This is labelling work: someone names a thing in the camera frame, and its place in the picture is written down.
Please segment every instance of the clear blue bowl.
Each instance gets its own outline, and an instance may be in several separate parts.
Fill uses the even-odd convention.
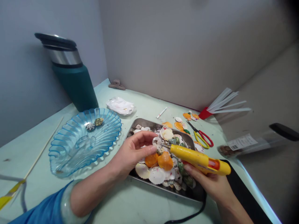
[[[97,118],[103,118],[103,124],[88,132],[85,126],[94,123]],[[51,142],[49,157],[52,174],[67,177],[95,162],[109,150],[120,131],[121,119],[109,109],[85,110],[72,117]]]

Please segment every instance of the black mat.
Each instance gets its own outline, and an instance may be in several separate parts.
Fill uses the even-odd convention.
[[[272,222],[259,206],[255,198],[249,192],[243,181],[240,179],[236,171],[231,167],[231,174],[227,176],[228,182],[230,183],[231,189],[236,195],[239,202],[242,204],[253,223],[271,224]]]

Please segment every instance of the white wall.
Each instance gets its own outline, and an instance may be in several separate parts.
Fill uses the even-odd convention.
[[[228,140],[259,133],[275,122],[299,132],[299,44],[285,50],[246,82],[237,99],[250,112],[217,115]],[[240,157],[254,182],[283,223],[291,223],[298,207],[299,142]]]
[[[0,146],[71,103],[35,32],[74,40],[93,86],[107,78],[97,0],[3,0],[0,31]]]
[[[199,110],[295,39],[274,0],[100,0],[100,10],[110,81]]]

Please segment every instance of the blue sleeve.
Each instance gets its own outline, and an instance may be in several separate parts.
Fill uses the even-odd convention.
[[[10,224],[63,224],[60,202],[65,189],[70,183],[63,189],[45,198],[33,209],[11,221]]]

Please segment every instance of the metal tray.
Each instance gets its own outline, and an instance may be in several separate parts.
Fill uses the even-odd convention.
[[[150,129],[152,131],[156,131],[156,130],[160,130],[163,125],[161,124],[157,124],[155,122],[152,122],[152,121],[148,121],[148,120],[145,120],[145,119],[142,119],[142,118],[137,118],[133,124],[131,125],[130,127],[130,130],[125,138],[125,140],[128,138],[128,137],[131,137],[134,133],[134,129],[136,127],[136,125],[141,125],[142,127],[150,127]],[[187,145],[192,149],[192,150],[195,150],[195,146],[194,146],[194,143],[193,143],[193,140],[192,138],[187,135],[186,133],[183,133],[183,132],[180,132],[178,130],[175,130],[172,128],[172,131],[174,134],[179,134],[181,135],[182,139],[187,143]],[[139,177],[135,171],[135,169],[133,169],[130,174],[129,174],[132,178],[136,179],[136,180],[139,180],[139,181],[142,181],[146,184],[149,184],[151,186],[154,186],[156,188],[160,188],[164,191],[168,191],[170,193],[173,193],[173,194],[176,194],[180,197],[183,197],[183,198],[187,198],[187,199],[191,199],[193,201],[203,201],[204,199],[204,193],[203,193],[203,188],[202,186],[196,182],[196,187],[194,189],[191,189],[190,187],[187,187],[187,190],[186,191],[183,191],[183,190],[180,190],[180,191],[177,191],[175,188],[171,188],[171,187],[164,187],[162,184],[159,184],[159,185],[155,185],[153,184],[152,182],[150,182],[149,180],[144,180],[142,179],[141,177]]]

